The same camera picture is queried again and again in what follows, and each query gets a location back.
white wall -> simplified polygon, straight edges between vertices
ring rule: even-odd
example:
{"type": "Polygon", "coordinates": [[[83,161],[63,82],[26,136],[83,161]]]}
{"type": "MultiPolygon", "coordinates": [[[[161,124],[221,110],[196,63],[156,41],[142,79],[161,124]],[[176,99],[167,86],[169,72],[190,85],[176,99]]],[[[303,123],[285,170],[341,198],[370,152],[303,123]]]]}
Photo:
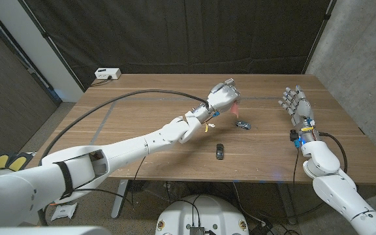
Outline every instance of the white wall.
{"type": "Polygon", "coordinates": [[[0,20],[54,87],[62,101],[77,102],[84,94],[17,0],[0,0],[0,20]]]}

black backdrop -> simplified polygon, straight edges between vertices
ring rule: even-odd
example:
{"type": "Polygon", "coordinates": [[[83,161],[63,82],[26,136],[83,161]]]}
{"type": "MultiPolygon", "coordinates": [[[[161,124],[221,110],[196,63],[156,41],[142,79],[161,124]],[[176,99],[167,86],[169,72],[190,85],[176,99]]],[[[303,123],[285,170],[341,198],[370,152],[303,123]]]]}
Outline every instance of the black backdrop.
{"type": "Polygon", "coordinates": [[[122,73],[300,74],[330,0],[27,0],[88,88],[122,73]]]}

yellow pad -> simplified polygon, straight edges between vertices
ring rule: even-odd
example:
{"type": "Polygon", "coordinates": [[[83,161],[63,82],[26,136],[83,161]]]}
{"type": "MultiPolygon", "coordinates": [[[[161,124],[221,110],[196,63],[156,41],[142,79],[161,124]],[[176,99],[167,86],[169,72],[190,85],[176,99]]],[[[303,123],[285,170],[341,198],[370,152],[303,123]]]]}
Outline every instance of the yellow pad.
{"type": "Polygon", "coordinates": [[[25,157],[19,157],[10,164],[8,169],[13,171],[19,171],[26,161],[27,159],[25,157]]]}
{"type": "Polygon", "coordinates": [[[5,169],[5,165],[8,161],[8,155],[1,155],[0,156],[0,169],[5,169]]]}

white robotic arm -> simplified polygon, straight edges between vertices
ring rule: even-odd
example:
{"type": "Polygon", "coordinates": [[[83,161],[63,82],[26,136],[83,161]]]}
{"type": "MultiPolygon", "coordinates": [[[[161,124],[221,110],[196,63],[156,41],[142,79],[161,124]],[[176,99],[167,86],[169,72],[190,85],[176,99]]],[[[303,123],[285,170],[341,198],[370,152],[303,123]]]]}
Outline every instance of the white robotic arm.
{"type": "Polygon", "coordinates": [[[94,189],[115,170],[185,143],[216,112],[225,112],[240,100],[234,80],[216,85],[208,104],[180,116],[158,131],[105,146],[76,146],[42,159],[42,166],[0,176],[0,227],[19,225],[45,205],[77,199],[94,189]]]}
{"type": "Polygon", "coordinates": [[[315,130],[310,103],[300,86],[284,92],[279,104],[291,115],[298,131],[296,146],[301,147],[304,172],[313,178],[313,188],[323,201],[339,212],[360,235],[376,234],[376,211],[358,194],[353,180],[340,169],[340,162],[315,130]]]}

power strip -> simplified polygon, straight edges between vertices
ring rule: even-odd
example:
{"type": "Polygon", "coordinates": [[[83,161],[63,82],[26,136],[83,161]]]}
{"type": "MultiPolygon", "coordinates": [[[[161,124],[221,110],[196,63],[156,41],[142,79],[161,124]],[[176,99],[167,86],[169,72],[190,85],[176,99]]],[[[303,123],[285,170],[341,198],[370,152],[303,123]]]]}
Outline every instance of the power strip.
{"type": "Polygon", "coordinates": [[[118,79],[121,75],[121,71],[119,68],[98,68],[95,71],[95,76],[97,79],[107,79],[109,76],[112,79],[118,79]]]}

